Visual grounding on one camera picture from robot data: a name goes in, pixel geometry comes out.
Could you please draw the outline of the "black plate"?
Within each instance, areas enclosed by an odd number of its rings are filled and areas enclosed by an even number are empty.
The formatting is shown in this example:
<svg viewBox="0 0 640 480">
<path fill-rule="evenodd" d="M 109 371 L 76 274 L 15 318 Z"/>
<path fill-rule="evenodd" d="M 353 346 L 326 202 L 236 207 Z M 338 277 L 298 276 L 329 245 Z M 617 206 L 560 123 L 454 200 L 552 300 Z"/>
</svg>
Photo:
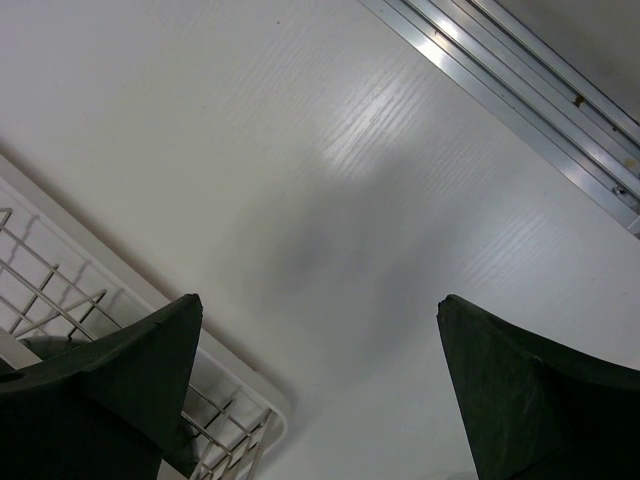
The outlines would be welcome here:
<svg viewBox="0 0 640 480">
<path fill-rule="evenodd" d="M 19 342 L 43 361 L 68 353 L 88 343 L 87 340 L 67 336 L 35 336 L 20 339 Z"/>
</svg>

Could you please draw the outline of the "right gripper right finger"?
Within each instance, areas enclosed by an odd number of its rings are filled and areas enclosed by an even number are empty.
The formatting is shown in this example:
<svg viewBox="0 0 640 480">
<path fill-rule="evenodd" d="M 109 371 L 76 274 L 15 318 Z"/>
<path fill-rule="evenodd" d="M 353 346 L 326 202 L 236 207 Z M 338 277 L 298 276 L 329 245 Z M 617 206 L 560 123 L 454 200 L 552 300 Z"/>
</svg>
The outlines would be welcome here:
<svg viewBox="0 0 640 480">
<path fill-rule="evenodd" d="M 456 295 L 437 325 L 479 478 L 638 478 L 638 371 Z"/>
</svg>

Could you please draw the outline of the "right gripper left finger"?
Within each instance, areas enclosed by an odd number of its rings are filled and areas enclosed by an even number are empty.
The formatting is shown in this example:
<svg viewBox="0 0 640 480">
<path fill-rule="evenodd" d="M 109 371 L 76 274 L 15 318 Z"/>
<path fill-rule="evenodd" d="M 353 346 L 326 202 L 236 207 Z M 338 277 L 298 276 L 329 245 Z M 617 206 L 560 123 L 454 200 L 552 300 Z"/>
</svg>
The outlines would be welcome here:
<svg viewBox="0 0 640 480">
<path fill-rule="evenodd" d="M 138 322 L 1 375 L 4 479 L 154 479 L 175 444 L 203 307 Z"/>
</svg>

